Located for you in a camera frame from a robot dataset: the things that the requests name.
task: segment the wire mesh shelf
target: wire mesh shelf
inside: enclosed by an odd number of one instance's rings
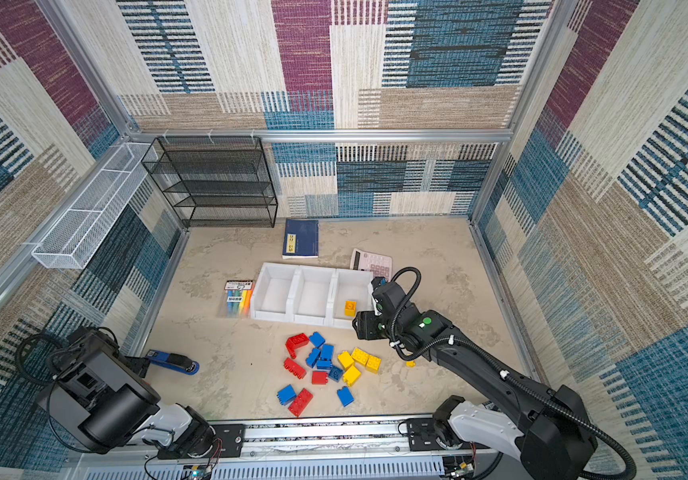
[[[142,165],[185,226],[275,225],[277,196],[261,139],[156,138]]]
[[[146,177],[141,160],[149,154],[149,144],[119,146],[32,256],[45,268],[85,268]]]

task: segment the black wire rack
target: black wire rack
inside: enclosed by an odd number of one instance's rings
[[[187,227],[275,225],[277,195],[259,138],[158,137],[142,163]]]

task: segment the toy building block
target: toy building block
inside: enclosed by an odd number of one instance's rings
[[[290,385],[277,393],[277,399],[280,400],[280,404],[283,406],[291,403],[294,398],[296,398],[296,392],[293,391],[293,387]]]
[[[349,391],[348,387],[342,387],[336,390],[336,394],[339,396],[339,400],[342,402],[342,406],[348,406],[350,403],[355,401],[355,397]]]
[[[312,349],[310,356],[306,358],[306,364],[311,368],[315,368],[315,362],[317,362],[318,357],[320,357],[320,350]]]
[[[300,333],[299,335],[294,335],[288,340],[286,340],[286,350],[288,350],[288,355],[291,355],[292,359],[296,358],[296,351],[310,342],[310,338]]]
[[[377,356],[371,355],[368,357],[368,363],[366,364],[366,370],[370,373],[378,373],[378,366],[382,364],[382,360]]]
[[[357,312],[357,302],[348,300],[344,302],[344,315],[345,316],[355,316]]]
[[[338,382],[339,380],[341,380],[342,375],[344,375],[344,370],[339,369],[339,367],[335,365],[332,365],[331,369],[328,371],[328,378],[330,378],[334,382]]]
[[[328,372],[312,372],[313,385],[325,385],[328,383]]]
[[[354,349],[352,351],[352,359],[362,366],[365,366],[368,363],[368,357],[370,357],[370,355],[360,349]]]
[[[326,342],[326,339],[322,338],[322,335],[320,335],[318,332],[314,332],[310,335],[310,341],[316,349],[319,349],[320,345]]]
[[[333,345],[323,345],[320,349],[320,360],[331,360],[333,358]]]
[[[339,355],[339,363],[342,364],[344,370],[347,370],[350,366],[355,365],[355,360],[352,360],[352,356],[349,355],[349,352],[341,352]]]
[[[299,380],[303,379],[306,376],[306,370],[304,370],[304,368],[301,365],[299,365],[291,359],[286,359],[286,362],[283,363],[283,365],[286,368],[286,370],[291,372],[293,376]]]
[[[357,382],[358,378],[360,378],[360,371],[356,366],[349,367],[349,369],[344,372],[344,375],[342,376],[342,380],[344,380],[344,383],[346,383],[347,386],[355,385],[355,382]]]
[[[307,389],[303,389],[299,392],[299,395],[296,396],[296,400],[293,400],[293,403],[291,403],[288,409],[293,415],[298,417],[301,415],[301,412],[304,411],[304,408],[310,404],[310,400],[312,400],[312,394],[308,392]]]

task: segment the white mesh shelf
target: white mesh shelf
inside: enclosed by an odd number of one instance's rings
[[[121,145],[51,227],[32,256],[45,268],[85,268],[144,181],[147,173],[141,159],[145,154],[157,157],[149,144]]]

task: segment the beige floor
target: beige floor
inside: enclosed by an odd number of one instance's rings
[[[451,394],[484,400],[436,364],[420,359],[409,369],[387,341],[358,341],[350,329],[219,317],[227,280],[255,279],[263,262],[284,261],[283,226],[192,230],[147,347],[184,353],[200,362],[200,371],[186,376],[152,366],[147,381],[164,401],[190,405],[208,419],[238,419],[290,416],[276,398],[288,384],[314,395],[303,416],[434,412]],[[297,263],[347,268],[355,246],[392,256],[395,269],[419,268],[422,284],[413,299],[420,310],[445,314],[499,359],[521,368],[464,219],[320,222],[320,258]],[[400,279],[406,290],[412,282],[411,274]],[[313,386],[309,373],[299,380],[282,367],[286,338],[315,330],[336,354],[358,346],[382,358],[378,374],[363,371],[346,409],[336,397],[342,384]],[[298,360],[310,349],[304,347]]]

